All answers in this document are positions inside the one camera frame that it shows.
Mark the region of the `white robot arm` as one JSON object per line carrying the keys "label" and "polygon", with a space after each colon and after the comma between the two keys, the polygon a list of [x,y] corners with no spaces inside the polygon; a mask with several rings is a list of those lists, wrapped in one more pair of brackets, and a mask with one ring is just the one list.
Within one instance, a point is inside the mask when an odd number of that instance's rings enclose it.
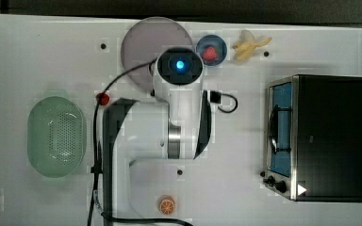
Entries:
{"label": "white robot arm", "polygon": [[204,64],[186,47],[173,47],[154,61],[154,100],[120,98],[103,112],[104,226],[167,223],[175,218],[143,218],[131,210],[130,165],[146,159],[195,159],[211,135],[211,107],[203,89]]}

